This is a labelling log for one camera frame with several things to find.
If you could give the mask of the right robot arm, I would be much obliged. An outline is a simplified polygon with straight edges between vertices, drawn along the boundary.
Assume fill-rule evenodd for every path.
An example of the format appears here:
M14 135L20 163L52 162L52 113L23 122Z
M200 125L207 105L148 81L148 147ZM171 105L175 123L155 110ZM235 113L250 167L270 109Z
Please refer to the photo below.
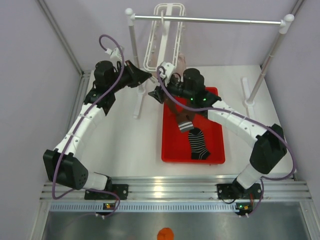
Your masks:
M158 66L155 73L159 85L149 95L159 103L170 99L184 110L227 128L251 147L249 163L232 182L238 198L246 198L252 192L252 186L266 178L287 154L289 146L281 126L266 126L235 111L220 96L205 89L204 77L196 68L185 70L185 82L173 79L172 64Z

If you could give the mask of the brown sock striped cuff long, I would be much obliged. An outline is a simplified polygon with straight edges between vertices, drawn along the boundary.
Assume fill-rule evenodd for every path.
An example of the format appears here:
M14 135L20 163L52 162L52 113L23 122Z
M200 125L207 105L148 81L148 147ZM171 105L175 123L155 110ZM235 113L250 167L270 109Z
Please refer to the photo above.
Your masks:
M193 122L187 120L187 118L182 114L182 110L186 109L183 108L181 111L178 111L176 104L169 98L166 98L164 102L168 106L170 112L175 116L175 121L181 133L188 132L195 128Z

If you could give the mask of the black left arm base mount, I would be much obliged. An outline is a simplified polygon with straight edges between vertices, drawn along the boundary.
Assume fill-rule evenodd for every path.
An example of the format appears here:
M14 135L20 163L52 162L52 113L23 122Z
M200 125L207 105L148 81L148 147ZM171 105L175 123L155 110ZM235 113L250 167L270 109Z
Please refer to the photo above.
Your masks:
M128 198L129 185L128 184L113 184L108 190L86 190L85 200L126 200Z

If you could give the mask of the white clip sock hanger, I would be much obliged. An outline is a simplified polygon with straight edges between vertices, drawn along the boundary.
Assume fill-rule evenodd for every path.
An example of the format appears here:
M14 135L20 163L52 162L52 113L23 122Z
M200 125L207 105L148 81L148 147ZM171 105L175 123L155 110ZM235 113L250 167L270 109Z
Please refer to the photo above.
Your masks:
M155 6L153 15L155 17L184 17L186 9L181 3L159 3ZM153 20L143 68L149 72L155 72L162 62L171 63L177 67L181 54L183 30L182 22Z

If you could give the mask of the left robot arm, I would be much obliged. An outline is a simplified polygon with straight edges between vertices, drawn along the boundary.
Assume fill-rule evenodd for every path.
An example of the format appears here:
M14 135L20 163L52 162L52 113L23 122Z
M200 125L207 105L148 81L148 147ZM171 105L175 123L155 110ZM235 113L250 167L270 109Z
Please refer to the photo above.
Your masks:
M93 75L93 87L85 96L79 116L61 142L44 152L43 162L51 182L74 190L95 189L97 195L107 199L113 194L110 178L90 172L81 160L83 151L114 104L116 92L138 87L152 75L129 60L118 61L116 65L108 60L100 61Z

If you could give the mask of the pale pink sock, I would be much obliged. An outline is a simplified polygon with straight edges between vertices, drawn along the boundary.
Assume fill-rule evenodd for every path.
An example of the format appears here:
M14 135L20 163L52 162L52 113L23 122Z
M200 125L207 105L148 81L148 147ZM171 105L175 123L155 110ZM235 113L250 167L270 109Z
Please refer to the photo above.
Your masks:
M180 53L177 58L177 65L176 65L175 72L182 76L186 69L187 69L186 58L182 53Z

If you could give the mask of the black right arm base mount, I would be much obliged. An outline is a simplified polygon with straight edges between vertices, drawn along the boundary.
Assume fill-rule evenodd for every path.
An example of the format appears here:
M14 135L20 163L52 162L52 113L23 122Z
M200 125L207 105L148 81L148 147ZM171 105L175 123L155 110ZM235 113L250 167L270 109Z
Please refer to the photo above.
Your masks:
M262 185L254 183L250 188L244 189L235 183L219 183L216 185L218 199L224 202L235 200L259 200L262 196Z

